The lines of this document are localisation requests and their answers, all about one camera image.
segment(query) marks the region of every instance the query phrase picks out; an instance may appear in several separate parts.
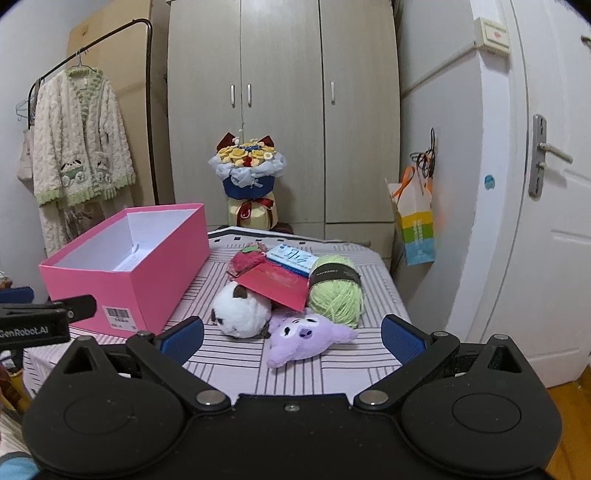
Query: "plush toy nose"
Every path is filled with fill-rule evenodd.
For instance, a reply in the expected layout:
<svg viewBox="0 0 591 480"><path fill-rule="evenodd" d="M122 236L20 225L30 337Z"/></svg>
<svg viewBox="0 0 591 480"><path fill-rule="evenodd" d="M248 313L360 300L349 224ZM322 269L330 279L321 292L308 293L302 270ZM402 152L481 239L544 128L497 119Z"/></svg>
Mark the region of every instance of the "plush toy nose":
<svg viewBox="0 0 591 480"><path fill-rule="evenodd" d="M300 337L310 338L311 336L312 336L312 330L310 330L309 328L302 328L302 330L300 330Z"/></svg>

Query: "clothing rack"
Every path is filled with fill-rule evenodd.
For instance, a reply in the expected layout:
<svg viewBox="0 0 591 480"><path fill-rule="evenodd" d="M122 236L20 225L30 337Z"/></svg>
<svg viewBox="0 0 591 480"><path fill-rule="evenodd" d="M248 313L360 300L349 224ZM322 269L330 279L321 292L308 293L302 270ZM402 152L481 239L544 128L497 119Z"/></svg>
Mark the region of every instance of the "clothing rack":
<svg viewBox="0 0 591 480"><path fill-rule="evenodd" d="M46 77L51 75L58 68L65 65L66 63L68 63L71 59L79 56L84 51L88 50L89 48L94 47L95 45L97 45L97 43L100 43L103 40L119 33L120 31L123 31L123 30L125 30L129 27L132 27L133 25L138 24L138 23L145 24L147 27L147 31L148 31L148 36L146 39L146 121L147 121L147 129L148 129L148 156L150 158L150 170L151 170L150 173L151 173L151 177L152 177L152 190L154 192L154 203L156 205L159 205L160 202L158 201L158 189L157 189L157 185L156 185L156 169L155 169L155 165L154 165L154 145L152 142L152 107L151 107L151 93L150 93L150 74L151 74L151 62L152 62L152 34L153 34L154 28L152 26L152 22L150 20L148 20L147 18L136 18L135 20L132 20L131 22L126 23L125 25L122 25L119 28L116 28L116 29L110 31L109 33L103 35L102 37L97 38L94 42L91 42L88 45L86 45L85 47L82 47L82 48L79 48L78 50L76 50L76 53L70 55L68 58L63 60L61 63L59 63L58 65L53 67L45 75L42 75L41 77L39 77L39 79L36 80L33 83L33 85L31 86L31 89L29 90L29 95L27 98L28 127L29 127L29 129L31 129L31 96L33 95L33 90L35 89L35 84L37 82L42 82L43 80L45 80Z"/></svg>

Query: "yarn ball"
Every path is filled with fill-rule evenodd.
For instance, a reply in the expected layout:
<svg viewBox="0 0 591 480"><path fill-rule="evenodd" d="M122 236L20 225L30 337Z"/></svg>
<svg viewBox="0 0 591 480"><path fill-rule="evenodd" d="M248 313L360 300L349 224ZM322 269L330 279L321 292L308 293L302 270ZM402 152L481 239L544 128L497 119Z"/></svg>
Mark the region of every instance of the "yarn ball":
<svg viewBox="0 0 591 480"><path fill-rule="evenodd" d="M351 260L341 255L325 255L314 263L312 272L327 263L355 267ZM363 291L350 280L327 280L312 286L308 296L308 307L335 323L355 328L363 308Z"/></svg>

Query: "purple plush toy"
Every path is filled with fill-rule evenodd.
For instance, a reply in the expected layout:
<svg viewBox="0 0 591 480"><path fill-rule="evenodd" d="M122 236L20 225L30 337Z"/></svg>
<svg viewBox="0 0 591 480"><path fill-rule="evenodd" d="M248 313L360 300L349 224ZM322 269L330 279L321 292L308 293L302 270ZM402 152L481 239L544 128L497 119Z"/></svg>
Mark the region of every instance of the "purple plush toy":
<svg viewBox="0 0 591 480"><path fill-rule="evenodd" d="M290 360L319 355L333 343L348 343L357 338L357 332L352 328L332 323L310 309L303 314L289 309L274 311L269 321L269 333L269 368L279 368Z"/></svg>

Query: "black yarn label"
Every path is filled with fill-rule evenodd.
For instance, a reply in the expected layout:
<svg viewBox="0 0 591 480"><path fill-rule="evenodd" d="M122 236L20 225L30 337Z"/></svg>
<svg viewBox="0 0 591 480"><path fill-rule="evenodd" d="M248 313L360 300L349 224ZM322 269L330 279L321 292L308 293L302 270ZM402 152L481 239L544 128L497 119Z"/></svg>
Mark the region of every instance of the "black yarn label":
<svg viewBox="0 0 591 480"><path fill-rule="evenodd" d="M310 274L308 289L312 288L317 283L329 280L348 280L361 287L361 277L354 268L341 263L326 263L315 268Z"/></svg>

